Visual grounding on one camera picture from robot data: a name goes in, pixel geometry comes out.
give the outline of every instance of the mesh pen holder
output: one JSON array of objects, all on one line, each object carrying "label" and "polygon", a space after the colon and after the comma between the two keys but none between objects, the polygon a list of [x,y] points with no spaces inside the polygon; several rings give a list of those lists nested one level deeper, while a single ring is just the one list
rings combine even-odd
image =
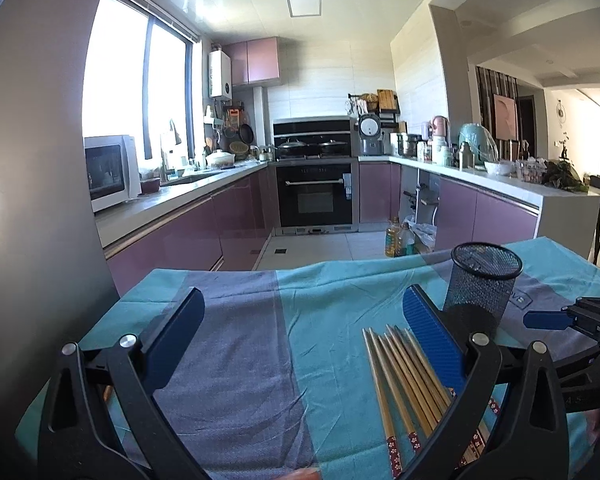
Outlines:
[{"label": "mesh pen holder", "polygon": [[493,338],[522,272],[522,260],[513,251],[482,242],[458,245],[451,259],[454,266],[443,310],[470,332]]}]

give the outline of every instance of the human hand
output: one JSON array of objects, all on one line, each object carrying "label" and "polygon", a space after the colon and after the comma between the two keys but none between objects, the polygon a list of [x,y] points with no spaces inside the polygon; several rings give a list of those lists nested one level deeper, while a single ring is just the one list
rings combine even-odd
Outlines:
[{"label": "human hand", "polygon": [[600,409],[584,413],[587,418],[587,437],[590,444],[595,444],[600,438]]},{"label": "human hand", "polygon": [[278,480],[320,480],[320,470],[315,467],[309,467],[304,469],[298,469],[288,475],[280,477]]}]

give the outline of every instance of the microwave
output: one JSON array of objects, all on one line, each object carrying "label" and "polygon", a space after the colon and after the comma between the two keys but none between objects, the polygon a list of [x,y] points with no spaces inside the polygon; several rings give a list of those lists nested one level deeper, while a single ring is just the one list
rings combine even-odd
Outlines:
[{"label": "microwave", "polygon": [[136,142],[132,136],[84,138],[93,212],[140,195]]}]

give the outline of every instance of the white countertop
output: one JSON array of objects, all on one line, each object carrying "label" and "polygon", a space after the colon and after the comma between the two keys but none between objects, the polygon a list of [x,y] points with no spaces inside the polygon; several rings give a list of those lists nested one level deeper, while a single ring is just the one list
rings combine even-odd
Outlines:
[{"label": "white countertop", "polygon": [[238,162],[235,168],[191,184],[161,187],[158,193],[98,211],[95,215],[102,247],[106,247],[142,226],[193,200],[266,167],[266,162]]},{"label": "white countertop", "polygon": [[429,171],[442,176],[448,176],[474,186],[480,186],[492,190],[504,196],[512,197],[520,202],[525,202],[536,207],[542,205],[545,197],[564,197],[576,198],[583,196],[600,196],[600,190],[590,190],[588,193],[571,193],[553,187],[542,186],[541,184],[532,184],[522,182],[515,176],[498,176],[487,174],[480,170],[458,170],[458,168],[449,168],[439,166],[432,162],[419,162],[413,158],[402,158],[394,155],[363,155],[359,156],[360,162],[395,162],[411,168]]}]

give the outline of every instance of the window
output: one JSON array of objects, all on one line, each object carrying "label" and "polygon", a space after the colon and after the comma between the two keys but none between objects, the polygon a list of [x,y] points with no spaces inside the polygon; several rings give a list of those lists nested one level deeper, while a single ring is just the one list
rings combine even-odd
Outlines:
[{"label": "window", "polygon": [[84,73],[82,134],[131,135],[140,171],[193,157],[192,44],[154,16],[120,0],[100,0]]}]

